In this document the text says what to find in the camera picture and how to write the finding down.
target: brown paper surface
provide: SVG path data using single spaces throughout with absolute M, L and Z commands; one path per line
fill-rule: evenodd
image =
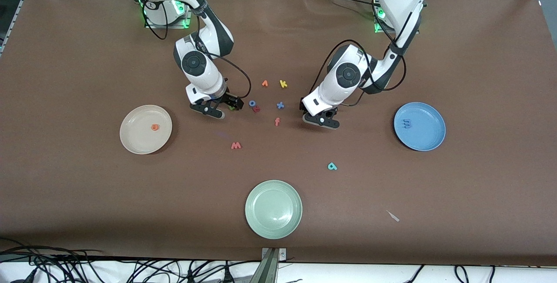
M 161 41 L 133 0 L 24 1 L 0 58 L 0 235 L 119 256 L 258 259 L 261 247 L 287 247 L 295 261 L 555 265 L 557 57 L 537 1 L 427 0 L 404 83 L 341 107 L 336 131 L 302 122 L 298 103 L 339 41 L 382 56 L 370 7 L 208 2 L 233 33 L 229 59 L 250 75 L 257 114 L 189 109 L 172 51 L 195 21 Z M 215 64 L 245 93 L 240 73 Z M 396 110 L 412 101 L 445 120 L 436 150 L 414 152 L 394 134 Z M 119 127 L 144 104 L 171 114 L 173 134 L 134 155 Z M 276 241 L 244 215 L 249 191 L 270 179 L 304 206 L 298 229 Z

